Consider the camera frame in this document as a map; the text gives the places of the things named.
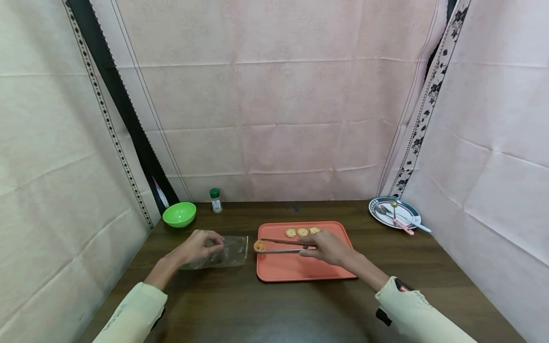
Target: green bowl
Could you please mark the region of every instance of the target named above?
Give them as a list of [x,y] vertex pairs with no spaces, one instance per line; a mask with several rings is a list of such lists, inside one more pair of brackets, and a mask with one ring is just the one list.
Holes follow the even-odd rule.
[[184,228],[197,215],[197,207],[192,203],[179,203],[168,207],[162,219],[171,227]]

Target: person's left hand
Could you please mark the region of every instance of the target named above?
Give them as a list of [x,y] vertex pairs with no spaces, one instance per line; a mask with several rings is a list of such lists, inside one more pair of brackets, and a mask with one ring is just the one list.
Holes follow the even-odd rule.
[[[206,242],[211,240],[215,245],[206,248]],[[223,250],[225,238],[217,232],[195,230],[180,246],[166,255],[166,258],[176,264],[177,268],[201,260],[211,254]]]

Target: plastic bag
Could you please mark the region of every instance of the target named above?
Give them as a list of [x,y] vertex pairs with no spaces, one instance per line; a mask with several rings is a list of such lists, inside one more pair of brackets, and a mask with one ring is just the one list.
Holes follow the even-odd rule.
[[[238,267],[244,264],[248,257],[248,236],[223,236],[223,250],[203,258],[200,261],[184,265],[181,269],[196,270],[204,268]],[[206,246],[213,246],[210,241]]]

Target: spice jar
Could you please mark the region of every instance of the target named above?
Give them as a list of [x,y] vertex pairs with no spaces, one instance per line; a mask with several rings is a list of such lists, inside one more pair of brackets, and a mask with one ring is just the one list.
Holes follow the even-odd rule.
[[221,206],[219,188],[210,189],[210,198],[211,207],[213,208],[214,213],[221,213],[221,211],[223,211],[223,207]]

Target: fabric curtain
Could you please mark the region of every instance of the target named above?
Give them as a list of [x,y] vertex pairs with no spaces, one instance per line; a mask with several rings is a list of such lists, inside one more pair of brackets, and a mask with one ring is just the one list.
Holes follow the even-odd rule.
[[91,1],[178,196],[367,199],[446,0]]
[[528,342],[549,336],[548,11],[459,1],[383,190]]
[[0,31],[0,341],[71,342],[160,216],[64,2]]

